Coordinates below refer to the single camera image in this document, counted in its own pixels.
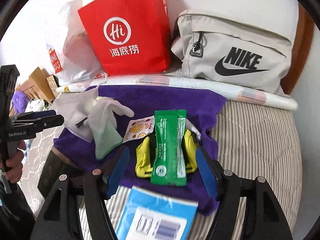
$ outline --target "human hand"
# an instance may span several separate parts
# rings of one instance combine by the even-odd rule
[[[18,148],[22,150],[26,150],[26,144],[23,140],[21,140],[18,144]],[[6,161],[8,167],[11,168],[8,172],[6,172],[6,179],[11,183],[17,183],[22,176],[22,168],[23,164],[21,161],[23,160],[23,152],[17,149],[17,152],[13,157]],[[3,168],[2,161],[0,159],[0,169]]]

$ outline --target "haidilao shopping bag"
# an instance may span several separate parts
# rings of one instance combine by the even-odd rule
[[[78,12],[108,75],[168,69],[171,37],[166,0],[95,0]]]

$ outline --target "purple fluffy object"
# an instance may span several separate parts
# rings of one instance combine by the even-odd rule
[[[30,99],[21,91],[15,91],[12,96],[14,112],[23,114],[27,108]]]

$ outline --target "nike swoosh logo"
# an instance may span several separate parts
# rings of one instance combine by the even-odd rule
[[[225,68],[223,65],[223,60],[226,56],[224,56],[221,60],[218,61],[218,63],[215,66],[215,71],[221,75],[221,76],[236,76],[236,75],[242,75],[242,74],[248,74],[248,73],[255,73],[255,72],[262,72],[267,71],[269,69],[228,69]]]

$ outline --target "striped fabric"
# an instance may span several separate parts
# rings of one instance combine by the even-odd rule
[[[255,179],[264,176],[284,210],[291,231],[299,209],[302,164],[300,143],[290,111],[242,102],[227,101],[212,130],[218,142],[218,160],[224,169],[239,177]],[[106,201],[111,222],[116,228],[131,189],[119,187]],[[90,240],[84,198],[79,197],[79,213],[84,240]],[[233,240],[240,238],[245,211],[241,198]],[[188,239],[205,239],[214,214],[197,214]]]

